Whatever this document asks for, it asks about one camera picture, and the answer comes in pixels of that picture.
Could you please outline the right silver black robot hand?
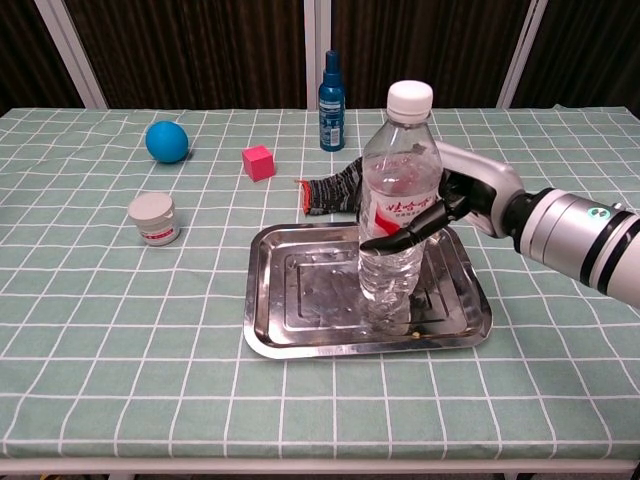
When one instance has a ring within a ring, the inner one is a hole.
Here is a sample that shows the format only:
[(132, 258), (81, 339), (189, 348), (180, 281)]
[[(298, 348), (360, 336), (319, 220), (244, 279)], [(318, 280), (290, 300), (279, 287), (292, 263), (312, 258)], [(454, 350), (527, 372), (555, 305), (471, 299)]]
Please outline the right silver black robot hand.
[(360, 245), (367, 256), (397, 254), (425, 241), (462, 218), (492, 238), (510, 236), (512, 226), (530, 198), (509, 165), (438, 141), (443, 164), (435, 204), (391, 236)]

